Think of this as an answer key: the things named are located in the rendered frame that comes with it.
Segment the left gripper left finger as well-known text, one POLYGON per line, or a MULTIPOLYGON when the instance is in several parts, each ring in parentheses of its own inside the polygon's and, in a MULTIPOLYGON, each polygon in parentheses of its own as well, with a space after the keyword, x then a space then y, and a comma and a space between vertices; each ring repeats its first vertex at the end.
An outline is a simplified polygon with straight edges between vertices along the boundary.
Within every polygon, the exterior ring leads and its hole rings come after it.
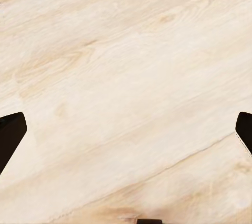
POLYGON ((0 175, 27 132, 23 112, 0 118, 0 175))

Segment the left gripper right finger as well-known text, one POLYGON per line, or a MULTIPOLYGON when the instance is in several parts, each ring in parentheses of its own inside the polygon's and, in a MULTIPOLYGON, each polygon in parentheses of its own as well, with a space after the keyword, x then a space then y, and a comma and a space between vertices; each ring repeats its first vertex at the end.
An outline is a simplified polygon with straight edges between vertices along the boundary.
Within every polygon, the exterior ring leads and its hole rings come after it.
POLYGON ((236 121, 235 130, 252 154, 252 114, 241 111, 236 121))

